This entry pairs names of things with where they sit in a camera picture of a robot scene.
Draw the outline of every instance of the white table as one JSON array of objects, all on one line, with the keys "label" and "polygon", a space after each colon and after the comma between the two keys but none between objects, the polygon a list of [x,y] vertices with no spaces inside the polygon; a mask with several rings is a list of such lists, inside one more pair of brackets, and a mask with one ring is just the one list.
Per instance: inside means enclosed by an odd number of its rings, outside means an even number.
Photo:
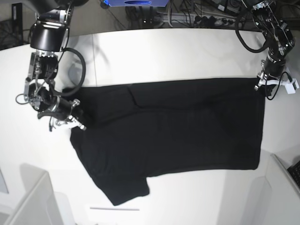
[{"label": "white table", "polygon": [[[259,33],[242,35],[253,48],[263,40]],[[231,30],[119,31],[73,37],[69,46],[86,59],[85,86],[256,77],[260,61],[266,57],[266,52],[253,54],[244,49]],[[113,217],[142,225],[240,225],[251,183],[265,175],[270,153],[282,155],[287,164],[300,155],[300,92],[288,96],[281,88],[273,101],[266,102],[257,170],[197,171],[148,178],[150,195],[120,206],[140,211],[123,215],[89,210],[90,206],[113,206],[78,160],[69,142],[70,131],[50,133],[48,118],[38,120],[30,106],[15,103],[15,96],[24,88],[32,51],[27,45],[0,52],[0,169],[9,189],[8,195],[0,193],[0,204],[15,207],[25,193],[20,165],[30,164],[49,171],[54,191],[68,196],[78,225],[100,225]],[[297,45],[290,53],[291,70],[297,78],[298,52]],[[69,78],[76,82],[79,75],[79,62],[66,53],[59,68],[58,89],[71,85]]]}]

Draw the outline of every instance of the white tabletop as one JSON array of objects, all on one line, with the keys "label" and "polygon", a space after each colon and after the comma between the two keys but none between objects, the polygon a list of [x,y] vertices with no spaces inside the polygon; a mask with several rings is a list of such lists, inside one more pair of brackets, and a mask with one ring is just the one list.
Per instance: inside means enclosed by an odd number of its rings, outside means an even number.
[{"label": "white tabletop", "polygon": [[[241,33],[253,48],[263,40],[259,33]],[[256,77],[261,70],[260,61],[266,57],[266,52],[253,54],[244,49],[232,30],[119,31],[73,37],[69,46],[85,57],[85,86]],[[20,165],[30,164],[49,171],[54,190],[67,195],[77,224],[94,225],[109,222],[112,217],[123,218],[118,212],[108,217],[107,212],[86,210],[90,206],[113,206],[81,165],[69,141],[70,131],[50,133],[48,118],[38,120],[30,106],[15,103],[15,96],[23,92],[32,51],[26,45],[0,52],[0,169],[9,190],[8,195],[0,193],[0,204],[15,207],[25,192]],[[296,78],[300,75],[298,52],[296,42],[289,55]],[[80,72],[80,63],[66,53],[56,79],[57,88],[78,81]],[[121,206],[140,209],[138,215],[126,219],[143,225],[239,225],[251,183],[265,174],[269,154],[282,154],[287,164],[291,155],[298,154],[299,115],[300,93],[287,95],[281,88],[273,101],[266,102],[257,170],[197,171],[148,178],[150,195]]]}]

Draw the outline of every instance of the shirt sleeve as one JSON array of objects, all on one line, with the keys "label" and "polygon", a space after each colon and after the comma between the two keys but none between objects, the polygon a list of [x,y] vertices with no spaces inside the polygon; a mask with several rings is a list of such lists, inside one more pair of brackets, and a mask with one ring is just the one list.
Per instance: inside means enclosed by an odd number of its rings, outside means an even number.
[{"label": "shirt sleeve", "polygon": [[113,205],[120,205],[136,197],[149,194],[145,177],[92,176],[92,179]]}]

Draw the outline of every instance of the black shirt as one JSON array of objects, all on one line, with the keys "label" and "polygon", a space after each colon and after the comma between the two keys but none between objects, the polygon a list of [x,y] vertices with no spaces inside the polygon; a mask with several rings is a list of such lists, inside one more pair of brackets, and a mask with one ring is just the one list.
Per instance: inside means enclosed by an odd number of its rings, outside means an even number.
[{"label": "black shirt", "polygon": [[256,79],[218,78],[82,88],[93,123],[71,143],[113,205],[149,193],[146,177],[256,169],[264,97]]}]

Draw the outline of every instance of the black t-shirt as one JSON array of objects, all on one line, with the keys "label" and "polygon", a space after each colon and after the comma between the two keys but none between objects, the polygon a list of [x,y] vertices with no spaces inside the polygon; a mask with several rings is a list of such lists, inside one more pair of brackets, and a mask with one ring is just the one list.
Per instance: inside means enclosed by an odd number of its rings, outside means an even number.
[{"label": "black t-shirt", "polygon": [[218,78],[82,88],[92,117],[71,143],[113,205],[149,193],[146,177],[256,169],[264,97],[256,79]]}]

